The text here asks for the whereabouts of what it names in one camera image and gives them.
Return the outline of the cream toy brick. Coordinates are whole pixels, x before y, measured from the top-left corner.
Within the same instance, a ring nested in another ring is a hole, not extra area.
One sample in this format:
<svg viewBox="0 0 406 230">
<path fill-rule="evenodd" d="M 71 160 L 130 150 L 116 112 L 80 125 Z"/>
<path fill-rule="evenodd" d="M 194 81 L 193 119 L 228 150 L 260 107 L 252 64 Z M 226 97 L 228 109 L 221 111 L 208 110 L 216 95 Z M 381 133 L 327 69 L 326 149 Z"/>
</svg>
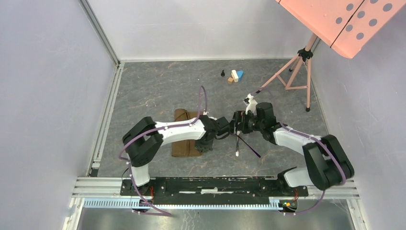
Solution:
<svg viewBox="0 0 406 230">
<path fill-rule="evenodd" d="M 231 78 L 233 79 L 234 82 L 239 81 L 239 77 L 236 70 L 231 70 Z"/>
</svg>

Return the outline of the purple spoon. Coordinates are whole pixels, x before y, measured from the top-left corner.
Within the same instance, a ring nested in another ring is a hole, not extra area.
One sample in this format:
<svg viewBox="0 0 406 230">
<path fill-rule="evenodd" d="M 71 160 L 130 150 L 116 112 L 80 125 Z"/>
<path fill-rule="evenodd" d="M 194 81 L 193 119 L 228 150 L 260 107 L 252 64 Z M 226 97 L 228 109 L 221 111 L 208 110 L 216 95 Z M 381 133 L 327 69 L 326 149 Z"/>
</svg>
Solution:
<svg viewBox="0 0 406 230">
<path fill-rule="evenodd" d="M 239 135 L 239 142 L 242 141 L 258 158 L 261 158 L 260 154 L 254 150 L 240 135 Z"/>
</svg>

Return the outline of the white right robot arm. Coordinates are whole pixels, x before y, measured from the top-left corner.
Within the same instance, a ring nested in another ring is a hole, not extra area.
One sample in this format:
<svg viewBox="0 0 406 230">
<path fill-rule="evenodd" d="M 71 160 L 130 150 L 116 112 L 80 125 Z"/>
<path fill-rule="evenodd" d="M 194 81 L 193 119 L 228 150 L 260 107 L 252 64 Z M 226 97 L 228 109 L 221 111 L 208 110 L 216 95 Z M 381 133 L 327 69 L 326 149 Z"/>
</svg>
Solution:
<svg viewBox="0 0 406 230">
<path fill-rule="evenodd" d="M 259 103 L 255 112 L 235 111 L 230 123 L 234 132 L 258 131 L 277 146 L 289 148 L 304 157 L 304 167 L 293 167 L 278 174 L 277 191 L 290 195 L 296 187 L 315 186 L 325 191 L 352 178 L 355 170 L 334 135 L 315 136 L 278 122 L 271 103 Z"/>
</svg>

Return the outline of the pink tripod stand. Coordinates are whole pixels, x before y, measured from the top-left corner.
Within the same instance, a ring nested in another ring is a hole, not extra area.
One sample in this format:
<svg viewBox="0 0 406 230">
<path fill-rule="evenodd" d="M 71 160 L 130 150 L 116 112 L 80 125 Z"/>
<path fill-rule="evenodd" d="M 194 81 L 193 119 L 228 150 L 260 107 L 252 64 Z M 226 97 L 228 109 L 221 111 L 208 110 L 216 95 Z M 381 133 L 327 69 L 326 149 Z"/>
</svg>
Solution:
<svg viewBox="0 0 406 230">
<path fill-rule="evenodd" d="M 297 54 L 289 60 L 283 67 L 281 67 L 273 76 L 271 76 L 264 84 L 262 84 L 256 91 L 255 94 L 260 93 L 263 89 L 265 89 L 268 84 L 270 84 L 275 78 L 278 78 L 279 81 L 284 85 L 286 90 L 299 90 L 299 89 L 306 89 L 306 107 L 305 111 L 310 112 L 311 110 L 311 66 L 312 66 L 312 58 L 313 52 L 312 47 L 315 44 L 318 36 L 315 33 L 312 33 L 307 45 L 297 51 Z M 293 81 L 295 80 L 299 70 L 302 66 L 306 67 L 307 77 L 306 77 L 306 85 L 303 86 L 292 86 Z M 287 82 L 285 82 L 280 74 L 289 68 L 289 71 L 292 73 L 290 78 Z"/>
</svg>

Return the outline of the silver fork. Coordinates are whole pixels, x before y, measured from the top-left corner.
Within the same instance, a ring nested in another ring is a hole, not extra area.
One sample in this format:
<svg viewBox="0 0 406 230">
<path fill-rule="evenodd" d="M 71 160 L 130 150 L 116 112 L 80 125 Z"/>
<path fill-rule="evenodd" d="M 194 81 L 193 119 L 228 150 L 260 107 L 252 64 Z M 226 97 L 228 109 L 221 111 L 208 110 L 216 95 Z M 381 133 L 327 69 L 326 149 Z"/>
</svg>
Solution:
<svg viewBox="0 0 406 230">
<path fill-rule="evenodd" d="M 239 132 L 236 132 L 236 157 L 239 156 Z"/>
</svg>

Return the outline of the pink perforated stand board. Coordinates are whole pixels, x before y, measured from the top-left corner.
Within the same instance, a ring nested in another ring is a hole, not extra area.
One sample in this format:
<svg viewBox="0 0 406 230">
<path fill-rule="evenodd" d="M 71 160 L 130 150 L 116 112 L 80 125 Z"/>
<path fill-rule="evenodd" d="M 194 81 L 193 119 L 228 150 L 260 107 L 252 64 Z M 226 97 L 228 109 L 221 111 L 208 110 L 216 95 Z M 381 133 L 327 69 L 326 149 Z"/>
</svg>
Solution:
<svg viewBox="0 0 406 230">
<path fill-rule="evenodd" d="M 278 3 L 336 53 L 354 58 L 405 0 L 280 0 Z"/>
</svg>

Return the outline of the blue wooden triangle block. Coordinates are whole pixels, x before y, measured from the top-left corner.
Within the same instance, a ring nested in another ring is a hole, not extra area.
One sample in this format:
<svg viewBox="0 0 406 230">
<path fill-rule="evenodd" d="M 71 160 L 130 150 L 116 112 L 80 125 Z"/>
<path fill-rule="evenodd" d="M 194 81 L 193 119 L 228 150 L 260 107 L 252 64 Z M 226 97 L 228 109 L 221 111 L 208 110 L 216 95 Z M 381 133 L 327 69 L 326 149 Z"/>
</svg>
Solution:
<svg viewBox="0 0 406 230">
<path fill-rule="evenodd" d="M 243 70 L 237 71 L 238 80 L 241 80 L 241 79 L 242 79 L 243 74 L 244 74 L 244 71 L 243 71 Z"/>
</svg>

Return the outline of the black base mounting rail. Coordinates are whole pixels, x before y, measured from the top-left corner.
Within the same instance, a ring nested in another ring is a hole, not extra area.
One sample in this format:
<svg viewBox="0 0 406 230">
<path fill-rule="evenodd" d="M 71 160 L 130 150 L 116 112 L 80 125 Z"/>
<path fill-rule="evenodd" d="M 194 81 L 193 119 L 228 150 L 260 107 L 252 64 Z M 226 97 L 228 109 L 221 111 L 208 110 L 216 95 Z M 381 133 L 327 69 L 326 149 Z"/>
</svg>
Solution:
<svg viewBox="0 0 406 230">
<path fill-rule="evenodd" d="M 124 179 L 120 195 L 151 197 L 154 205 L 265 205 L 270 197 L 309 195 L 306 186 L 289 187 L 275 177 L 155 177 L 135 190 Z"/>
</svg>

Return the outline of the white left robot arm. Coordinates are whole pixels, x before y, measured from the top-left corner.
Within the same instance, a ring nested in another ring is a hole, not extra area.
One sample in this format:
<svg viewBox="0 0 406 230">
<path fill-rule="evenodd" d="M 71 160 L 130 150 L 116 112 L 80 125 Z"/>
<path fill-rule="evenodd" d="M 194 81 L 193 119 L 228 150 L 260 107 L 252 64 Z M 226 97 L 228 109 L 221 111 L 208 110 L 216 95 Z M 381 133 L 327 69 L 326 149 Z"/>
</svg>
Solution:
<svg viewBox="0 0 406 230">
<path fill-rule="evenodd" d="M 213 142 L 220 135 L 228 136 L 230 125 L 225 117 L 213 119 L 207 115 L 177 122 L 154 122 L 151 117 L 142 118 L 122 138 L 124 151 L 130 162 L 132 189 L 138 195 L 150 190 L 148 164 L 161 146 L 174 142 L 192 141 L 198 152 L 213 150 Z"/>
</svg>

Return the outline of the small tan wooden cube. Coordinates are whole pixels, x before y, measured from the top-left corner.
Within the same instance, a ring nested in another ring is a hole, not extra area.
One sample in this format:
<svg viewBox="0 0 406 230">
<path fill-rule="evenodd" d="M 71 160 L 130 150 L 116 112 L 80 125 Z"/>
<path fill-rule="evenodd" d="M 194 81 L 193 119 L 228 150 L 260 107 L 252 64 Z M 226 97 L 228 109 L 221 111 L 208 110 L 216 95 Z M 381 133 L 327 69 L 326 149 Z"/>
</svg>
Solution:
<svg viewBox="0 0 406 230">
<path fill-rule="evenodd" d="M 231 77 L 228 78 L 228 79 L 227 79 L 227 83 L 228 83 L 228 84 L 233 84 L 233 83 L 234 83 L 234 79 L 231 78 Z"/>
</svg>

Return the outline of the brown cloth napkin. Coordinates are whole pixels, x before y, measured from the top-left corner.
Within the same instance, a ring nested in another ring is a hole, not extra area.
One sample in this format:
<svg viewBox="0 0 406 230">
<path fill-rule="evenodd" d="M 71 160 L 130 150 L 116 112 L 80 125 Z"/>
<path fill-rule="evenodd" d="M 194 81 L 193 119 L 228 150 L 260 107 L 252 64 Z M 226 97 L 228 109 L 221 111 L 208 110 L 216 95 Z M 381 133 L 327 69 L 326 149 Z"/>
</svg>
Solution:
<svg viewBox="0 0 406 230">
<path fill-rule="evenodd" d="M 186 121 L 194 119 L 197 116 L 197 111 L 187 111 L 186 109 L 178 108 L 174 111 L 174 121 Z M 202 152 L 195 148 L 195 140 L 182 140 L 173 142 L 171 146 L 172 157 L 200 157 Z"/>
</svg>

